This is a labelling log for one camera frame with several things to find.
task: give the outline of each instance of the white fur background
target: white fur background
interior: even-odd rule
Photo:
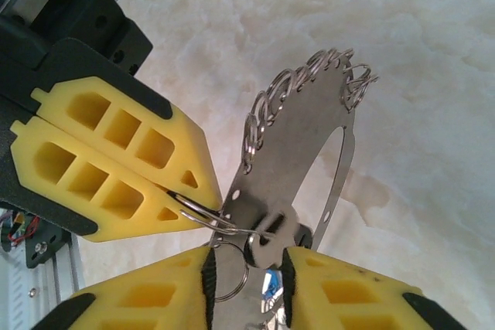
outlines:
[[[320,251],[421,287],[468,328],[495,326],[495,0],[120,4],[155,46],[138,78],[206,132],[224,194],[255,94],[318,49],[353,47],[381,79],[357,110],[352,174]],[[336,164],[330,147],[298,196],[313,226]],[[208,236],[81,240],[86,282]]]

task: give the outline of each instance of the screw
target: screw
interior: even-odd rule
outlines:
[[[42,243],[37,243],[34,246],[34,251],[36,251],[39,255],[45,253],[46,249],[48,249],[48,244],[44,241]]]

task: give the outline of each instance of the metal chain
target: metal chain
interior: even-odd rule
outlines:
[[[244,174],[249,174],[251,171],[256,151],[263,147],[266,127],[275,123],[284,107],[285,99],[294,91],[300,92],[307,83],[314,82],[316,74],[321,69],[328,70],[330,67],[337,69],[342,63],[341,57],[345,56],[347,60],[350,60],[353,55],[352,49],[347,49],[341,53],[334,48],[328,51],[322,49],[309,58],[306,65],[295,71],[286,69],[280,72],[266,91],[262,90],[258,93],[244,122],[241,154]],[[357,68],[364,68],[364,72],[358,78],[353,78],[353,70]],[[368,86],[377,81],[378,77],[372,76],[370,67],[365,64],[354,66],[349,64],[349,66],[344,67],[343,73],[347,75],[347,78],[344,82],[340,101],[347,111],[351,112],[363,100]]]

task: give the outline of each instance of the red wire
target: red wire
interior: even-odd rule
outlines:
[[[26,228],[26,231],[24,232],[24,234],[22,236],[19,236],[18,238],[14,239],[11,234],[9,233],[7,235],[8,239],[11,240],[13,243],[14,243],[14,247],[16,247],[17,245],[19,245],[22,241],[24,241],[25,239],[27,239],[28,237],[32,236],[36,230],[38,229],[38,223],[39,223],[39,217],[38,216],[35,216],[31,223],[28,225],[28,227]]]

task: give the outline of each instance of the yellow gripper pad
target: yellow gripper pad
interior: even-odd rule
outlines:
[[[211,330],[216,284],[199,247],[78,291],[33,330]]]
[[[282,262],[293,330],[465,330],[417,287],[303,247]]]
[[[177,107],[163,119],[97,77],[36,88],[32,97],[39,116],[11,127],[19,182],[94,222],[80,233],[88,240],[199,227],[167,190],[220,207],[204,133]]]

